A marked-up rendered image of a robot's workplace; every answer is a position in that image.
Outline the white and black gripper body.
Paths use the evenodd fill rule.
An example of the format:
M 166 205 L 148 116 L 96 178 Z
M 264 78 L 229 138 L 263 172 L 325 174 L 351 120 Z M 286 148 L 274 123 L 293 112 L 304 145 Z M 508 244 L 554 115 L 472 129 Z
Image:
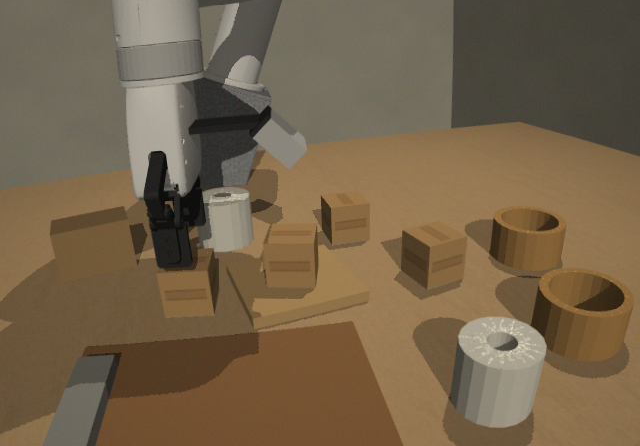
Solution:
M 153 151 L 166 154 L 164 188 L 178 184 L 181 197 L 191 191 L 202 164 L 200 134 L 189 135 L 188 130 L 198 119 L 193 80 L 201 78 L 204 71 L 154 80 L 120 80 L 120 86 L 127 87 L 127 141 L 133 192 L 138 200 L 144 200 Z

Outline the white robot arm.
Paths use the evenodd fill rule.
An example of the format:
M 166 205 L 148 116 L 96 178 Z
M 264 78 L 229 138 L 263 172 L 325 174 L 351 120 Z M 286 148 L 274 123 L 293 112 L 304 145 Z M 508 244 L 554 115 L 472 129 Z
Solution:
M 204 71 L 207 79 L 263 92 L 265 86 L 257 81 L 281 3 L 111 0 L 119 79 L 154 80 Z M 214 5 L 225 6 L 205 68 L 199 8 Z M 307 152 L 305 138 L 270 106 L 260 114 L 197 119 L 188 128 L 189 135 L 248 129 L 249 136 L 288 169 Z

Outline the grey cylinder with central hole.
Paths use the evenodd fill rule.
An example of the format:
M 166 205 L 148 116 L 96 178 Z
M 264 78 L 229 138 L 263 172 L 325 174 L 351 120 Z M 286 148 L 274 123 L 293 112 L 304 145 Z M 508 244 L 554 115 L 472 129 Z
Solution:
M 214 252 L 248 246 L 254 239 L 250 193 L 242 188 L 222 187 L 202 194 L 206 223 L 197 227 L 200 246 L 214 248 Z
M 451 386 L 455 409 L 486 427 L 505 428 L 525 420 L 532 411 L 546 348 L 536 329 L 516 319 L 468 322 L 457 341 Z

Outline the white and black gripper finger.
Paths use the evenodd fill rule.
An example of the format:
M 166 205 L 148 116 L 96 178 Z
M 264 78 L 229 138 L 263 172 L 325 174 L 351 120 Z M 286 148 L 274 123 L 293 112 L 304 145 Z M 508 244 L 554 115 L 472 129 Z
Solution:
M 190 267 L 192 253 L 187 223 L 183 223 L 183 197 L 176 190 L 164 191 L 167 158 L 153 151 L 147 171 L 144 201 L 147 206 L 154 251 L 159 268 Z M 164 198 L 165 197 L 165 198 Z M 174 201 L 174 212 L 165 201 Z
M 202 189 L 200 188 L 200 177 L 194 183 L 191 191 L 183 197 L 183 223 L 188 227 L 205 225 L 205 210 Z

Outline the brown cardboard carton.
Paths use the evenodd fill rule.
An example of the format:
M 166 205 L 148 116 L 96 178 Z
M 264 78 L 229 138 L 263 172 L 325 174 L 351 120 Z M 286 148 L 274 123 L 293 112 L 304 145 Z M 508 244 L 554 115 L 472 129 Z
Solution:
M 124 206 L 51 220 L 62 283 L 137 266 Z

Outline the brown wooden ring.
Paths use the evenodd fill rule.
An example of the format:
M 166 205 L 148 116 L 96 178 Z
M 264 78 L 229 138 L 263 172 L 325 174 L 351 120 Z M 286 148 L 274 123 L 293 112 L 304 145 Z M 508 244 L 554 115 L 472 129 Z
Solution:
M 632 292 L 609 275 L 556 269 L 539 281 L 531 327 L 558 355 L 600 361 L 621 349 L 633 306 Z

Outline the tan hollow cylinder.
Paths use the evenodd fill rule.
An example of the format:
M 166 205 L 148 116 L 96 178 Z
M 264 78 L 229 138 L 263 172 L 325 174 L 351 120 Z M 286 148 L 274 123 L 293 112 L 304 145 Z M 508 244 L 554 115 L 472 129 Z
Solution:
M 502 208 L 494 214 L 490 253 L 512 268 L 551 269 L 560 263 L 566 225 L 561 216 L 545 209 Z

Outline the brown cardboard box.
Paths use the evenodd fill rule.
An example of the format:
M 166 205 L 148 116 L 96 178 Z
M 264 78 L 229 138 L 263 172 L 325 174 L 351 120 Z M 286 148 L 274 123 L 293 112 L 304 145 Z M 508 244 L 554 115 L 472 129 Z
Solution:
M 270 224 L 263 250 L 267 288 L 316 288 L 317 223 Z
M 370 203 L 358 191 L 321 195 L 321 216 L 332 245 L 370 240 Z
M 403 229 L 401 271 L 427 290 L 464 278 L 467 237 L 440 221 Z
M 213 248 L 191 249 L 190 267 L 158 269 L 165 317 L 215 315 L 219 285 Z

